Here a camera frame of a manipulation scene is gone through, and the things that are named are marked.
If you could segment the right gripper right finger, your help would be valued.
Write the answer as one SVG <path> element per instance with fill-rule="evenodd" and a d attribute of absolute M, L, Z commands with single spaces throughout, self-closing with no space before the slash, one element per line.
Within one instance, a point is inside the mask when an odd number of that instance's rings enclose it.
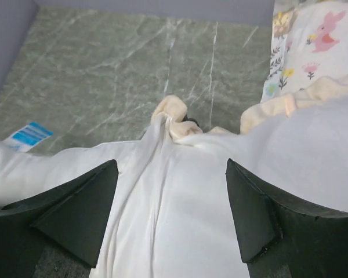
<path fill-rule="evenodd" d="M 232 160 L 226 180 L 250 277 L 348 277 L 348 213 L 294 196 Z"/>

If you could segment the grey pillowcase with cream ruffle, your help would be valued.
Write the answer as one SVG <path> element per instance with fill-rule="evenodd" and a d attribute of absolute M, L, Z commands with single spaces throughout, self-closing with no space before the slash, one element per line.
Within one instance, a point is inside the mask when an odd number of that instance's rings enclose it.
<path fill-rule="evenodd" d="M 243 132 L 178 141 L 157 115 L 140 141 L 90 149 L 120 175 L 91 277 L 246 277 L 226 188 L 228 159 L 306 200 L 348 212 L 348 75 L 248 109 Z"/>

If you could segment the white pillow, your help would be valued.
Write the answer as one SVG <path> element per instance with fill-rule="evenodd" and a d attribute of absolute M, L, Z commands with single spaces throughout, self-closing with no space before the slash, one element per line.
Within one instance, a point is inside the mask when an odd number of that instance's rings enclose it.
<path fill-rule="evenodd" d="M 0 141 L 0 207 L 67 183 L 101 164 L 124 162 L 136 141 L 64 149 L 52 156 L 17 152 Z"/>

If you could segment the animal print pillow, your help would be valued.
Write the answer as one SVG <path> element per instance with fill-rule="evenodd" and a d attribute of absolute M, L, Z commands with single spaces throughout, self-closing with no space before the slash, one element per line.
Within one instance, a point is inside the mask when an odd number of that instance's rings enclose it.
<path fill-rule="evenodd" d="M 348 1 L 275 1 L 261 101 L 348 74 Z"/>

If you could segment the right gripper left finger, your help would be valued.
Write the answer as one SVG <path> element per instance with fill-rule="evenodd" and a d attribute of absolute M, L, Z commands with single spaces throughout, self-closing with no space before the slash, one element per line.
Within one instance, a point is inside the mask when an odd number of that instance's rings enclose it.
<path fill-rule="evenodd" d="M 33 197 L 0 208 L 0 277 L 32 277 L 45 247 L 95 268 L 118 180 L 109 160 Z"/>

